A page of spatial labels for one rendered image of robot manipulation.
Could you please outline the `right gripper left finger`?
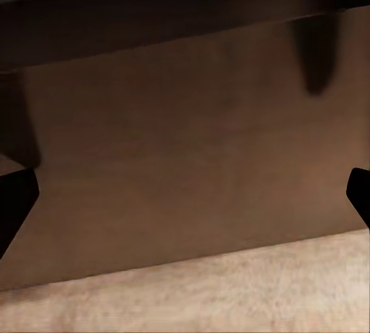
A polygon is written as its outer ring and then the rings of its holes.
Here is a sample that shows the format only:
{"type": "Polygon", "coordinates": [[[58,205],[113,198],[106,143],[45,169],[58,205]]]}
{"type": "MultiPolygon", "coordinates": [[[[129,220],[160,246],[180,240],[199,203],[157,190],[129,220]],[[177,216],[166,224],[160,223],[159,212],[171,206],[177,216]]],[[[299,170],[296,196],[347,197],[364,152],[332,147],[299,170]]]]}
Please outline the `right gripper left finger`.
{"type": "Polygon", "coordinates": [[[0,260],[38,198],[32,168],[0,177],[0,260]]]}

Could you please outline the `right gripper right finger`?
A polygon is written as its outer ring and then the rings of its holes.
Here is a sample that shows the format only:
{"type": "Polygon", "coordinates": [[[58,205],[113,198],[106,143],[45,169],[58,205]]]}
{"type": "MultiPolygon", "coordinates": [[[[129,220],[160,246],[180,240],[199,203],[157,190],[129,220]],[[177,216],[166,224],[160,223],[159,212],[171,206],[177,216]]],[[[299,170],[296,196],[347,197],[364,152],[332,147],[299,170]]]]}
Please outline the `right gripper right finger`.
{"type": "Polygon", "coordinates": [[[370,229],[370,171],[354,168],[348,179],[346,195],[370,229]]]}

